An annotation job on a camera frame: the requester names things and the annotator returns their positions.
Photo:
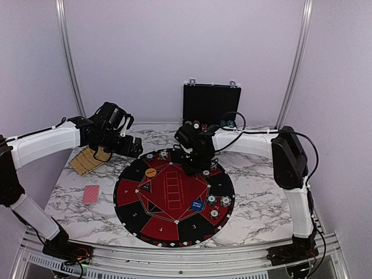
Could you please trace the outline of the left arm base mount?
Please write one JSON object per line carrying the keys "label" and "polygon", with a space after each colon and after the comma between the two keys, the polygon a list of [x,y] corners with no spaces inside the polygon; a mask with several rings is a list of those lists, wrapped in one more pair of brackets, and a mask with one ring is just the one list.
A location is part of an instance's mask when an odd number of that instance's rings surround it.
{"label": "left arm base mount", "polygon": [[92,251],[93,248],[89,245],[71,242],[68,233],[62,228],[55,238],[45,240],[42,249],[44,254],[64,259],[67,264],[88,264],[91,261]]}

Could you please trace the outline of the black triangular all-in marker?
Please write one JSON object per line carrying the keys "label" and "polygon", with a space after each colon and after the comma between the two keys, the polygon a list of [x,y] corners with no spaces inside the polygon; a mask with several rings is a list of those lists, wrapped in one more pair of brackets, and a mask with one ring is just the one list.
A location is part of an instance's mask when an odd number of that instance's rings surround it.
{"label": "black triangular all-in marker", "polygon": [[142,184],[139,187],[139,189],[143,190],[143,191],[146,191],[146,192],[149,192],[149,193],[152,193],[152,183],[150,181],[148,181],[147,183]]}

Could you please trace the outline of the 100 chips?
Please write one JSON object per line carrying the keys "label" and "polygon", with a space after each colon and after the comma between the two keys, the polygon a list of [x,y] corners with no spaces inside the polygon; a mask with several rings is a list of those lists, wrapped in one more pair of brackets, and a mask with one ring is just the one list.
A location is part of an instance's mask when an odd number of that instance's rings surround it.
{"label": "100 chips", "polygon": [[216,209],[213,209],[209,212],[209,218],[212,219],[212,220],[217,220],[220,216],[220,213],[218,210]]}
{"label": "100 chips", "polygon": [[204,177],[209,177],[210,176],[210,171],[209,170],[204,170],[202,172],[202,174],[203,174]]}

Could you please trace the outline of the orange big blind button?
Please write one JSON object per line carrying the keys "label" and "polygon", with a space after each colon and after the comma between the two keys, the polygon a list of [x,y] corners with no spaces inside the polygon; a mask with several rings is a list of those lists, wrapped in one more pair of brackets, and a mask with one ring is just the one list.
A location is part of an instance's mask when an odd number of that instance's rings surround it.
{"label": "orange big blind button", "polygon": [[145,175],[149,178],[152,178],[157,175],[157,170],[154,168],[148,168],[145,170]]}

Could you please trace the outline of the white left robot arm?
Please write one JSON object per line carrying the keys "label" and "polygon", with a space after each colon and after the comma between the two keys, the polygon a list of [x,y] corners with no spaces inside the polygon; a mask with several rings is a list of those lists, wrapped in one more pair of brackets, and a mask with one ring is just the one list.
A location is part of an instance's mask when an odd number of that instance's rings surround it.
{"label": "white left robot arm", "polygon": [[9,208],[47,240],[60,258],[73,254],[69,236],[60,225],[26,194],[17,172],[24,166],[61,151],[89,146],[108,153],[137,158],[142,140],[125,131],[103,126],[93,118],[77,116],[59,126],[27,135],[1,139],[1,205]]}

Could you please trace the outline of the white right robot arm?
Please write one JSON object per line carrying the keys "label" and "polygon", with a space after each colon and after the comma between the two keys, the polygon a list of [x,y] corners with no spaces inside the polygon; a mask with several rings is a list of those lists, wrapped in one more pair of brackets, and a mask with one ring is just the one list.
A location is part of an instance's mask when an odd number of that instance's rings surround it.
{"label": "white right robot arm", "polygon": [[174,137],[185,153],[181,165],[189,176],[210,169],[215,154],[222,151],[271,159],[274,181],[283,189],[292,216],[293,235],[288,256],[301,260],[310,252],[316,235],[313,198],[309,189],[312,173],[299,140],[301,136],[290,126],[280,130],[249,130],[212,125],[202,131],[185,123]]}

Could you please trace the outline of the blue small blind button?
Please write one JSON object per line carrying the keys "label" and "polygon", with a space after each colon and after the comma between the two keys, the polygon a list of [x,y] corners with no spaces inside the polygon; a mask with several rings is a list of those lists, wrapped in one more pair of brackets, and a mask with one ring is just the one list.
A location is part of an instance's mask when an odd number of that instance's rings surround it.
{"label": "blue small blind button", "polygon": [[204,203],[202,201],[200,201],[200,200],[192,201],[190,208],[193,211],[199,212],[199,211],[201,211],[201,210],[204,209]]}

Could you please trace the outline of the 50 chips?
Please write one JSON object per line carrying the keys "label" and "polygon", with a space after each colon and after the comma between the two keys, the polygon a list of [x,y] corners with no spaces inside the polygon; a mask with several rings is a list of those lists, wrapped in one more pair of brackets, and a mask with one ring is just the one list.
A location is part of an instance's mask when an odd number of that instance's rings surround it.
{"label": "50 chips", "polygon": [[147,161],[151,162],[151,161],[154,160],[154,158],[155,158],[154,154],[152,154],[152,153],[146,154],[146,160]]}
{"label": "50 chips", "polygon": [[214,195],[209,195],[206,199],[206,203],[210,206],[214,206],[217,203],[217,197]]}

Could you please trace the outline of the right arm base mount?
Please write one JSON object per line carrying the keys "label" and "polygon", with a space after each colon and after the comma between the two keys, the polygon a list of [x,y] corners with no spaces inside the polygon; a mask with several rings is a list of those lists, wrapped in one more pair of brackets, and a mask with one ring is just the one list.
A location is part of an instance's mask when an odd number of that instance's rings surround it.
{"label": "right arm base mount", "polygon": [[292,243],[269,248],[267,259],[273,266],[311,259],[319,255],[314,230],[307,238],[292,236]]}

